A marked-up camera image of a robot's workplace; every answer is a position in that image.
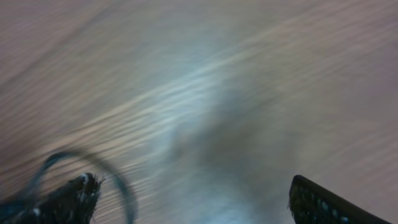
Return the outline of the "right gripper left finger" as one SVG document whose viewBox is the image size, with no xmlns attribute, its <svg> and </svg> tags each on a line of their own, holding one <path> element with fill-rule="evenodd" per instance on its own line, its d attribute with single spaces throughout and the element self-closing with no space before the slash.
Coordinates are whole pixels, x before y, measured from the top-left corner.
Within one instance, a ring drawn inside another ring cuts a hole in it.
<svg viewBox="0 0 398 224">
<path fill-rule="evenodd" d="M 89 224 L 103 181 L 83 173 L 43 197 L 8 201 L 6 224 Z"/>
</svg>

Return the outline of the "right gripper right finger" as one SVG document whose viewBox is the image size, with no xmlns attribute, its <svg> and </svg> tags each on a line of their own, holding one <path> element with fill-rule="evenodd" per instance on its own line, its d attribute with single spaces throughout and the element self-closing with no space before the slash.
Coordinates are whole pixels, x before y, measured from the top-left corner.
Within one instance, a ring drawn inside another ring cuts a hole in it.
<svg viewBox="0 0 398 224">
<path fill-rule="evenodd" d="M 296 224 L 389 224 L 302 175 L 292 179 L 289 209 Z"/>
</svg>

